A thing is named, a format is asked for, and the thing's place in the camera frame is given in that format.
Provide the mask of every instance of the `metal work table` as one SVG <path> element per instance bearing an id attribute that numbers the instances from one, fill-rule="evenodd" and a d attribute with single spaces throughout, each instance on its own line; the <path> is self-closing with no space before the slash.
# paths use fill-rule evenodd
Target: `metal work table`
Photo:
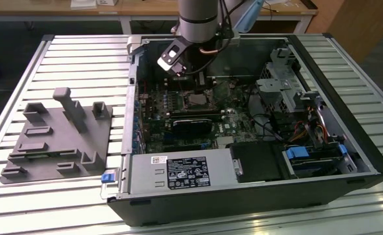
<path id="1" fill-rule="evenodd" d="M 114 106 L 107 168 L 118 168 L 128 83 L 128 36 L 44 39 L 0 116 L 0 172 L 23 129 L 23 108 L 28 102 L 41 102 L 47 108 L 59 107 L 52 99 L 56 87 L 71 87 L 71 96 L 82 105 L 104 101 Z M 383 153 L 383 92 L 334 39 L 316 34 L 300 35 L 299 40 Z M 106 205 L 106 198 L 116 190 L 116 185 L 102 186 L 99 176 L 16 185 L 0 183 L 0 234 L 383 233 L 383 183 L 324 206 L 154 227 L 124 224 Z"/>

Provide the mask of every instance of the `blue latch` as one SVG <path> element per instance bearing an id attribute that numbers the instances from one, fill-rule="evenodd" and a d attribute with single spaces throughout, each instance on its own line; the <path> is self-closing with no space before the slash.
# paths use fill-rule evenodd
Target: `blue latch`
<path id="1" fill-rule="evenodd" d="M 112 183 L 115 182 L 115 173 L 104 173 L 102 175 L 102 183 Z"/>
<path id="2" fill-rule="evenodd" d="M 203 144 L 200 145 L 200 149 L 204 150 L 204 149 L 207 148 L 207 146 L 210 146 L 210 143 L 203 143 Z"/>
<path id="3" fill-rule="evenodd" d="M 346 146 L 344 146 L 343 144 L 340 144 L 340 145 L 338 146 L 338 149 L 340 150 L 340 152 L 342 152 L 343 155 L 346 155 L 346 154 L 348 153 L 347 148 L 346 148 Z"/>
<path id="4" fill-rule="evenodd" d="M 286 151 L 287 158 L 306 158 L 310 156 L 307 148 L 306 147 L 292 147 Z"/>

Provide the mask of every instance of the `power supply label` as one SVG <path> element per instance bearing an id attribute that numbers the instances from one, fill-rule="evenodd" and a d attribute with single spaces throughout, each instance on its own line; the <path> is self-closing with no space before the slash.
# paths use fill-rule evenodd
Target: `power supply label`
<path id="1" fill-rule="evenodd" d="M 211 186 L 206 157 L 167 159 L 168 188 Z"/>

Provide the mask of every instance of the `table leg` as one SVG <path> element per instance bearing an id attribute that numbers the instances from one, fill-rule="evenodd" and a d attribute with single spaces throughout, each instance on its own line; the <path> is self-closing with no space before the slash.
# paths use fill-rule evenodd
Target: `table leg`
<path id="1" fill-rule="evenodd" d="M 120 25 L 123 34 L 132 34 L 131 16 L 120 16 Z"/>
<path id="2" fill-rule="evenodd" d="M 35 29 L 33 21 L 24 21 L 24 26 L 28 31 L 32 31 Z"/>
<path id="3" fill-rule="evenodd" d="M 312 16 L 303 16 L 300 21 L 298 22 L 294 33 L 302 34 L 307 31 L 307 28 L 311 23 Z"/>

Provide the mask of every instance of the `copper pipe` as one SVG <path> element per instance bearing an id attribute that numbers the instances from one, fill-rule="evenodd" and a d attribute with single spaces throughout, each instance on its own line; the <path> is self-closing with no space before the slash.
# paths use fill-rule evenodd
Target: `copper pipe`
<path id="1" fill-rule="evenodd" d="M 199 48 L 199 51 L 200 51 L 200 53 L 204 54 L 204 55 L 215 55 L 215 54 L 219 53 L 219 50 L 206 50 L 206 49 L 203 49 L 202 47 Z"/>

